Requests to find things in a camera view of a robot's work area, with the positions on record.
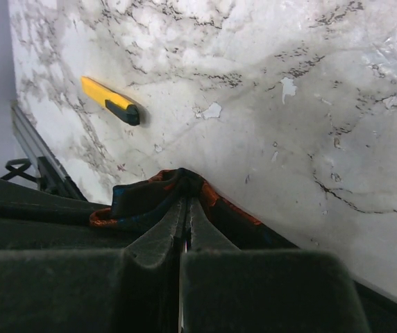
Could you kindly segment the black orange floral tie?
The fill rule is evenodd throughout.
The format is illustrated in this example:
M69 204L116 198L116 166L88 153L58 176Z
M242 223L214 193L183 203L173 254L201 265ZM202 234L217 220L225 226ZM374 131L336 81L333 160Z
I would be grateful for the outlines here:
M241 249L292 249L297 246L218 194L188 169L161 170L152 178L112 189L110 207L90 215L90 225L145 233L181 198L197 198L205 217Z

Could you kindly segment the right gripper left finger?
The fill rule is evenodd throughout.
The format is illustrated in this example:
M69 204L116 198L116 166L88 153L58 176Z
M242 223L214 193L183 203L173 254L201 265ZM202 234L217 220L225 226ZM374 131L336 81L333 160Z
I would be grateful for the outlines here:
M186 212L144 234L0 219L0 332L178 332Z

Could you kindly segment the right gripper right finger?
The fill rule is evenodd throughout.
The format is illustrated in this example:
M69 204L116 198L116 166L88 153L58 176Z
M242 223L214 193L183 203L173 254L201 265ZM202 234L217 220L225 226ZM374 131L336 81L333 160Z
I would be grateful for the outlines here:
M368 332L346 267L312 250L240 250L198 200L180 260L186 332Z

